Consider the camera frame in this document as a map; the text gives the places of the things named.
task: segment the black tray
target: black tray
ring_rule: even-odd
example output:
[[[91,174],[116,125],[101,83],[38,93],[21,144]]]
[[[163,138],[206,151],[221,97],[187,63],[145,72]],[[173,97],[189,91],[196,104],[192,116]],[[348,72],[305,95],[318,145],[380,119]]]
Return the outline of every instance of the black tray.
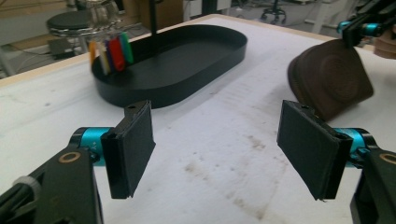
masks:
[[[113,105],[150,100],[152,108],[175,104],[242,62],[248,39],[235,30],[189,25],[131,42],[134,64],[105,76],[92,65],[99,94]]]

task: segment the floor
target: floor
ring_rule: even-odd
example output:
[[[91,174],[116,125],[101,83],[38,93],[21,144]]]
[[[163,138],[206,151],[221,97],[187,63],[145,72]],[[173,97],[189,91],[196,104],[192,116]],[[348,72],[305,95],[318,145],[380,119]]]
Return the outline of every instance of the floor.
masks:
[[[272,6],[272,2],[270,0],[240,2],[245,2],[245,4],[243,4],[242,7],[238,6],[238,4],[233,4],[233,7],[229,11],[230,16],[265,23],[270,23],[273,20],[273,18],[271,18],[272,15],[268,16],[265,21],[261,19],[262,11],[265,8]],[[335,16],[335,23],[346,20],[349,15],[352,14],[355,4],[354,2],[357,1],[348,0],[346,8]],[[284,24],[279,21],[276,25],[306,32],[312,31],[313,24],[307,23],[305,20],[315,20],[318,15],[320,1],[302,4],[302,2],[297,1],[280,0],[279,6],[286,11],[287,19]],[[128,35],[133,37],[145,34],[148,31],[149,30],[144,27],[138,27],[129,31]],[[328,27],[322,27],[320,34],[340,37],[340,35],[336,33],[335,29]],[[75,45],[76,53],[78,53],[80,51],[78,42],[76,41],[75,43],[74,40],[69,41],[72,45]],[[26,72],[31,69],[59,61],[52,59],[50,49],[47,45],[24,50],[15,49],[15,47],[12,46],[3,46],[3,51],[7,54],[7,58],[9,59],[11,66],[17,73]],[[0,78],[3,77],[6,77],[6,74],[0,67]]]

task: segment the office chair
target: office chair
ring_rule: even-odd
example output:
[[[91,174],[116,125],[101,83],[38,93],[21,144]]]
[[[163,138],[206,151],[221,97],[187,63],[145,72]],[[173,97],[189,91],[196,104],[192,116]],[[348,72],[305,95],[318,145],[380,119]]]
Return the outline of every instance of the office chair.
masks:
[[[283,16],[282,24],[286,23],[286,12],[282,10],[277,4],[279,0],[275,0],[273,6],[271,8],[266,8],[262,13],[262,20],[267,19],[266,14],[274,15],[274,20],[271,21],[271,24],[275,24],[279,21],[279,16]]]

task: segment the stool seat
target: stool seat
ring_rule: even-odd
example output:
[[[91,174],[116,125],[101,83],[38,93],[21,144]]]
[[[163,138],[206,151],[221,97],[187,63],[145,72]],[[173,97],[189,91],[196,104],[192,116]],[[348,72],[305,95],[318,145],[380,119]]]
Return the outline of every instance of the stool seat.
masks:
[[[50,18],[47,21],[49,29],[80,30],[89,27],[89,18],[86,10],[70,11]]]

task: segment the table surface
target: table surface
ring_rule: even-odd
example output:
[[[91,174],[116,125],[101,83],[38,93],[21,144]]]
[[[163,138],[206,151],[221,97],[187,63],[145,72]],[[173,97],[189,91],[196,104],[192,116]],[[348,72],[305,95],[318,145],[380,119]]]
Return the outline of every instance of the table surface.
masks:
[[[352,223],[361,171],[346,168],[336,200],[320,202],[276,145],[289,62],[326,36],[208,16],[248,38],[244,61],[186,100],[152,111],[157,146],[128,200],[112,200],[96,167],[105,223]],[[375,95],[329,124],[360,127],[395,151],[396,62],[358,49]],[[88,55],[0,80],[0,192],[64,148],[79,127],[113,127],[122,108],[97,93]]]

